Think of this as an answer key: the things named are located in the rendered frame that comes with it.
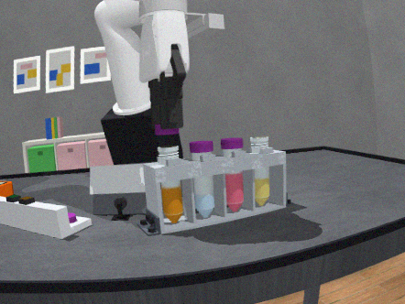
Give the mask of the clear threaded tube neck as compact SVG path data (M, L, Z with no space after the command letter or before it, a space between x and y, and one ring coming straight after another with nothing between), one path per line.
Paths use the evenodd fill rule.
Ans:
M252 147L266 147L268 146L268 137L267 136L256 136L250 137L250 142Z

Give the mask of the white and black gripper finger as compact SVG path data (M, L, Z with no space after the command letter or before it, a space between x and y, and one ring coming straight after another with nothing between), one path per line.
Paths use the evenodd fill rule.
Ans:
M172 44L170 48L170 64L173 70L172 80L170 80L171 77L165 77L165 71L159 75L161 99L164 100L159 101L161 129L183 128L182 85L186 77L186 70L178 45Z
M148 88L150 89L151 127L155 129L155 125L160 125L159 101L162 101L160 81L158 79L149 81Z

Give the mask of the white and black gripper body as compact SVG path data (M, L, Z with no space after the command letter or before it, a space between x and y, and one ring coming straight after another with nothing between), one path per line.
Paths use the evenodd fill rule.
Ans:
M139 54L139 80L142 83L159 79L161 72L171 77L171 44L177 44L186 73L189 71L189 43L186 28L188 17L178 10L160 10L139 18L142 24Z

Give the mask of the white button panel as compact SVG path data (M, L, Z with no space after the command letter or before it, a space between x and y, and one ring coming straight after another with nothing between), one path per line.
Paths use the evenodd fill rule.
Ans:
M125 221L130 215L123 214L146 213L143 164L90 167L93 214L118 214L111 221Z

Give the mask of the white threaded tube neck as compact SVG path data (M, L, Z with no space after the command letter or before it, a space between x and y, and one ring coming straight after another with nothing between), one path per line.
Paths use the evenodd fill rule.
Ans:
M179 146L158 147L159 157L177 157Z

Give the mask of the black table edge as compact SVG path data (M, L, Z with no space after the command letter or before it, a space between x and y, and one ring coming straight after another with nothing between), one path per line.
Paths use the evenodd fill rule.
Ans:
M360 157L370 157L405 165L405 159L384 157L335 147L306 147L280 151L286 151L286 154L289 154L323 149ZM83 172L90 172L90 168L1 175L0 179L25 178ZM386 233L391 233L403 227L405 227L405 217L325 244L319 244L284 255L277 255L270 258L265 258L239 265L224 266L172 275L93 280L0 280L0 293L97 293L156 288L173 288L201 284L233 277L256 274L259 272L296 264L321 255L327 255L332 252L345 249L355 244L363 243L365 241L374 239Z

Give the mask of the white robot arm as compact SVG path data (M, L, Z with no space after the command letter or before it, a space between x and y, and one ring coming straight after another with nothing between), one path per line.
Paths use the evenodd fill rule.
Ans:
M224 29L224 15L188 13L187 0L103 0L95 8L94 17L104 42L117 115L150 108L148 82L142 83L138 77L140 38L129 27L142 25L142 15L160 10L185 12L188 40L201 40Z

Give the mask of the orange digital multimeter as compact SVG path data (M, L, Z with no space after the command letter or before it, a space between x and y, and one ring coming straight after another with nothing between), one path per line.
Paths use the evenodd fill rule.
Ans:
M12 181L0 181L0 196L7 197L11 195L14 195Z

